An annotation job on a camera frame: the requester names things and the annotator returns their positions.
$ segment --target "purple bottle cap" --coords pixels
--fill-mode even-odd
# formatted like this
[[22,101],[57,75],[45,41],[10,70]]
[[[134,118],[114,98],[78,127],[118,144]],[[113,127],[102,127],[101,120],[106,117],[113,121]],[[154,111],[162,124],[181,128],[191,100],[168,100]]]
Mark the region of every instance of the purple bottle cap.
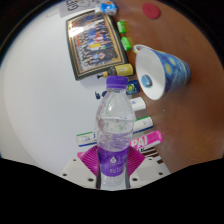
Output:
[[107,77],[107,89],[126,89],[128,86],[128,78],[124,76]]

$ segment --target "blue pattern on cup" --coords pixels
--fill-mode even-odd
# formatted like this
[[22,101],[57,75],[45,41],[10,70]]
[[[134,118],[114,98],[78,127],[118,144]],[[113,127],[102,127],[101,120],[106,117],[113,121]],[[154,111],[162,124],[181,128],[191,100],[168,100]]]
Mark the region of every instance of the blue pattern on cup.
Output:
[[183,60],[151,49],[160,59],[166,76],[165,93],[178,89],[185,85],[191,77],[190,68]]
[[152,86],[152,80],[148,75],[142,76],[141,83],[145,88],[150,88]]

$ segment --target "small box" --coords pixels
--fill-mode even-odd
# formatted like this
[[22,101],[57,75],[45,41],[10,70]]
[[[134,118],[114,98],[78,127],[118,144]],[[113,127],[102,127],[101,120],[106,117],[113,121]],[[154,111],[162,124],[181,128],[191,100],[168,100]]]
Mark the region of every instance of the small box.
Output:
[[123,21],[118,21],[117,27],[118,27],[119,33],[126,33],[125,24]]
[[121,42],[123,44],[124,50],[125,51],[129,51],[131,49],[131,44],[128,41],[127,37],[122,37],[121,38]]

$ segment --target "purple label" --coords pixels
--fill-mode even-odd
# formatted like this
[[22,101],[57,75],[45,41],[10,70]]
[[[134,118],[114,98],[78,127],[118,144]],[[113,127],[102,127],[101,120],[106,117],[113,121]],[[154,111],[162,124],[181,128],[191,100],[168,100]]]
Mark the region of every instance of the purple label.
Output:
[[129,147],[120,152],[109,152],[101,147],[97,148],[101,172],[109,177],[122,174],[125,168]]

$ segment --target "framed picture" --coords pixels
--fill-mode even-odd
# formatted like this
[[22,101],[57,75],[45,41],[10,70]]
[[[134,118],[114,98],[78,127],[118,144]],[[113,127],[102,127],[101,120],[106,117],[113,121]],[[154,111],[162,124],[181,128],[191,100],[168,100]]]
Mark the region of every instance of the framed picture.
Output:
[[91,10],[67,20],[66,24],[76,80],[128,63],[111,17]]

